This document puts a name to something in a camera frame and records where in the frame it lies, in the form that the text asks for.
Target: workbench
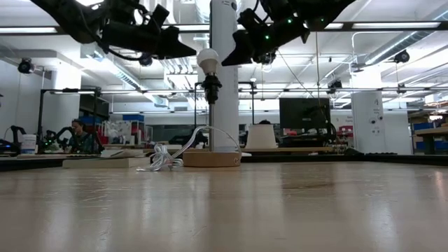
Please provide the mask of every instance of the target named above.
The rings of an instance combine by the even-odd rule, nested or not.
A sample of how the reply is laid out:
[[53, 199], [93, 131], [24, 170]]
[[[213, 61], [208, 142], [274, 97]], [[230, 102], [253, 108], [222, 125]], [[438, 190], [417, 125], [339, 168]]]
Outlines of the workbench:
[[[174, 154], [179, 149], [168, 149], [170, 154]], [[186, 151], [209, 151], [205, 149], [189, 148]], [[242, 148], [242, 152], [251, 154], [292, 154], [292, 153], [315, 153], [315, 152], [330, 152], [333, 147], [304, 147], [304, 148]], [[145, 153], [154, 153], [153, 149], [145, 149]]]
[[418, 137], [423, 137], [423, 142], [425, 143], [425, 154], [434, 155], [435, 154], [435, 137], [448, 137], [448, 127], [439, 127], [435, 129], [420, 129], [416, 130], [415, 135]]
[[0, 176], [2, 251], [448, 251], [448, 169], [316, 162]]

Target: round wooden base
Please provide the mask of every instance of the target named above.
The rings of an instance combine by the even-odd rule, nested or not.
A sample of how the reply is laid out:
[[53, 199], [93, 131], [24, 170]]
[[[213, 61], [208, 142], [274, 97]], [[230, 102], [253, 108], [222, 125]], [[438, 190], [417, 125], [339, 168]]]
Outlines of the round wooden base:
[[238, 167], [241, 164], [239, 153], [184, 152], [184, 167]]

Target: robotic arm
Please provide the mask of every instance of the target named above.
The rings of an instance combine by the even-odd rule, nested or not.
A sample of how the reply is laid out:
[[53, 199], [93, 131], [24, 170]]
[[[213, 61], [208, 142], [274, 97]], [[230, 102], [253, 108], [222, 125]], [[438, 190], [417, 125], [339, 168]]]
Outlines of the robotic arm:
[[[105, 53], [125, 60], [163, 60], [196, 55], [194, 49], [179, 42], [179, 28], [162, 29], [169, 11], [161, 5], [157, 5], [151, 14], [139, 0], [104, 0], [93, 6], [84, 6], [77, 0], [31, 1], [50, 14], [77, 42], [97, 42]], [[141, 25], [134, 19], [135, 10], [143, 18]], [[141, 56], [127, 57], [110, 46], [135, 50]]]
[[[307, 42], [310, 31], [322, 31], [355, 0], [256, 0], [253, 9], [239, 14], [238, 23], [245, 30], [236, 31], [234, 51], [222, 62], [223, 66], [238, 64], [271, 64], [280, 46], [300, 37]], [[258, 5], [266, 12], [261, 19]]]

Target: computer monitor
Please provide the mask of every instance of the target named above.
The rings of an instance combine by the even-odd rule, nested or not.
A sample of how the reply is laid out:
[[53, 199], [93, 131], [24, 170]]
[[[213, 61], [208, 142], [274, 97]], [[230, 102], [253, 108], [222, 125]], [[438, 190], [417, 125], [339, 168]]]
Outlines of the computer monitor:
[[282, 129], [328, 129], [330, 100], [317, 98], [280, 98]]

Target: wall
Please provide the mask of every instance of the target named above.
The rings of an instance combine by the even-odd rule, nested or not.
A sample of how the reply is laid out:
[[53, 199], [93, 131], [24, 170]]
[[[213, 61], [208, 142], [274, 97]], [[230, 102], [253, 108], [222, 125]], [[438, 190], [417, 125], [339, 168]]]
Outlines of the wall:
[[[20, 74], [16, 66], [0, 61], [0, 139], [11, 125], [21, 126], [30, 134], [37, 132], [41, 87], [41, 76]], [[13, 140], [10, 130], [6, 140]]]

